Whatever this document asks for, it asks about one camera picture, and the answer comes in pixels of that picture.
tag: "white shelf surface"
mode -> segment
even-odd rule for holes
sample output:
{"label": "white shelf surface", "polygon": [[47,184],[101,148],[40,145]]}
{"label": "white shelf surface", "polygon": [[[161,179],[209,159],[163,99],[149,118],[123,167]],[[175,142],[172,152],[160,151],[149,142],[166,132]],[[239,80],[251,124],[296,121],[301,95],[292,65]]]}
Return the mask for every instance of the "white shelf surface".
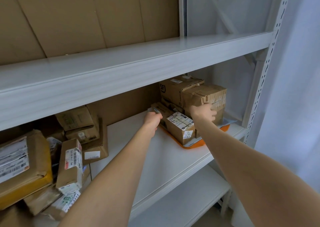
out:
{"label": "white shelf surface", "polygon": [[173,38],[0,66],[0,130],[264,49],[271,38]]}
{"label": "white shelf surface", "polygon": [[217,172],[205,166],[130,221],[128,226],[191,226],[229,189],[230,185]]}
{"label": "white shelf surface", "polygon": [[[142,126],[145,115],[146,112],[142,112],[108,126],[109,156],[91,164],[92,178],[128,143]],[[245,136],[246,132],[236,124],[231,124],[227,131],[237,139]],[[211,160],[213,156],[206,146],[183,149],[159,128],[150,143],[130,218],[145,211]]]}

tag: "orange tray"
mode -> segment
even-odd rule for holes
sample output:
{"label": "orange tray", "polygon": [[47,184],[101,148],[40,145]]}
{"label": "orange tray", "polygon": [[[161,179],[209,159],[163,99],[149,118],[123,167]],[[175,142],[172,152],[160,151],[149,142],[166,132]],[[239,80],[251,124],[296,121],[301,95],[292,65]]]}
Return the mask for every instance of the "orange tray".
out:
{"label": "orange tray", "polygon": [[[230,125],[226,125],[226,126],[223,126],[221,127],[220,129],[223,131],[223,132],[226,132],[228,131]],[[184,148],[184,149],[191,149],[191,148],[198,148],[198,147],[201,147],[203,145],[205,145],[205,142],[203,141],[203,139],[197,141],[196,143],[194,143],[193,145],[191,145],[190,147],[184,147],[178,140],[176,140],[176,138],[174,136],[171,135],[170,132],[168,132],[165,128],[161,127],[174,141],[176,141],[177,144],[179,144],[180,147]]]}

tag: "hand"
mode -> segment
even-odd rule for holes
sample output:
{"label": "hand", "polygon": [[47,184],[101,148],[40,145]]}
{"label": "hand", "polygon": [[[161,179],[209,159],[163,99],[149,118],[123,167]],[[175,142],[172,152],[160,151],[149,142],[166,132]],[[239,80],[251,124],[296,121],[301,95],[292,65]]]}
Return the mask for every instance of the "hand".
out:
{"label": "hand", "polygon": [[160,113],[156,114],[155,112],[147,112],[144,118],[143,126],[151,130],[152,137],[155,135],[157,126],[159,125],[161,119],[162,115]]}
{"label": "hand", "polygon": [[210,120],[211,122],[214,121],[216,119],[214,116],[217,114],[217,112],[211,110],[211,106],[212,104],[210,103],[203,104],[201,106],[190,106],[192,119],[194,121],[199,119]]}

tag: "shelf board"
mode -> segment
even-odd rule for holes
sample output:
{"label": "shelf board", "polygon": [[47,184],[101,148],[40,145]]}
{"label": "shelf board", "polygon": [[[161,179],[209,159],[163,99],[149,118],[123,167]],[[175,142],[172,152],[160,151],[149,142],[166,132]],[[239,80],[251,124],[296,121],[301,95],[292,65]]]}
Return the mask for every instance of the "shelf board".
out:
{"label": "shelf board", "polygon": [[173,38],[0,66],[0,131],[264,49],[271,38]]}
{"label": "shelf board", "polygon": [[191,226],[229,189],[230,185],[217,172],[205,166],[128,226]]}
{"label": "shelf board", "polygon": [[[92,178],[128,143],[142,126],[145,115],[146,112],[142,112],[108,126],[109,156],[90,165]],[[227,131],[237,139],[246,132],[236,124],[231,124]],[[164,130],[157,130],[146,156],[130,218],[149,208],[211,160],[213,156],[206,146],[183,149]]]}

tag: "forearm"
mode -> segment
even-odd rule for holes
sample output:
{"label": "forearm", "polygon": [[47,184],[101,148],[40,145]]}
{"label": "forearm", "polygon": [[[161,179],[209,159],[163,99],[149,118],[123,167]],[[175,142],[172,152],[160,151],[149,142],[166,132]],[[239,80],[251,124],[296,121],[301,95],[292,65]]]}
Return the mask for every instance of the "forearm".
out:
{"label": "forearm", "polygon": [[151,137],[152,131],[142,126],[82,193],[60,227],[127,226]]}
{"label": "forearm", "polygon": [[210,121],[195,124],[256,227],[316,226],[320,199],[305,182]]}

